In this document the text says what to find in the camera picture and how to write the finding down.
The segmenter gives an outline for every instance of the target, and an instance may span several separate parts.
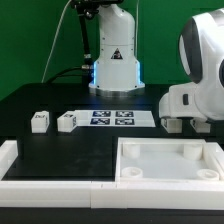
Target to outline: black tabletop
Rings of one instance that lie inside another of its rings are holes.
[[[17,140],[19,149],[3,180],[114,181],[119,137],[205,139],[224,147],[224,124],[212,124],[210,134],[196,133],[189,120],[183,121],[181,134],[168,134],[161,127],[158,104],[168,87],[148,85],[141,96],[106,98],[90,95],[87,88],[77,84],[22,86],[0,102],[0,144]],[[32,134],[31,118],[44,110],[50,113],[48,131]],[[156,127],[77,127],[71,133],[59,133],[57,118],[74,110],[151,110]],[[10,223],[30,223],[34,217],[41,223],[45,223],[44,217],[49,221],[46,223],[223,223],[224,212],[1,208],[0,217],[5,218],[4,223],[7,219]]]

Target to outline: robot end effector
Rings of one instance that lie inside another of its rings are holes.
[[[224,120],[224,10],[192,17],[184,27],[179,51],[192,82],[171,86],[160,100],[161,118]]]
[[[71,7],[82,12],[85,18],[91,20],[99,13],[100,5],[120,4],[124,0],[72,0]]]

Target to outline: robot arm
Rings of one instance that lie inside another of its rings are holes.
[[[90,93],[108,97],[141,94],[140,63],[134,55],[135,21],[119,8],[123,0],[73,0],[82,29],[85,64],[92,65],[85,19],[99,14],[100,55],[93,66]]]

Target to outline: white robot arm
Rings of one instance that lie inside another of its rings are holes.
[[[140,81],[140,63],[134,56],[135,21],[131,14],[117,6],[123,0],[73,0],[83,32],[85,55],[89,55],[86,27],[81,18],[99,16],[100,56],[94,63],[91,93],[103,96],[139,94],[145,84]]]
[[[224,120],[224,9],[194,16],[179,41],[191,83],[171,86],[160,100],[161,118]]]

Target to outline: green backdrop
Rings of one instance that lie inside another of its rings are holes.
[[[122,7],[134,17],[137,0]],[[182,27],[193,15],[222,8],[221,0],[139,0],[138,60],[146,84],[188,82],[178,54]],[[0,99],[26,83],[40,82],[67,0],[0,1]],[[97,19],[88,22],[91,51],[98,55]],[[81,65],[83,49],[75,10],[68,9],[47,79]],[[67,80],[80,82],[80,78]]]

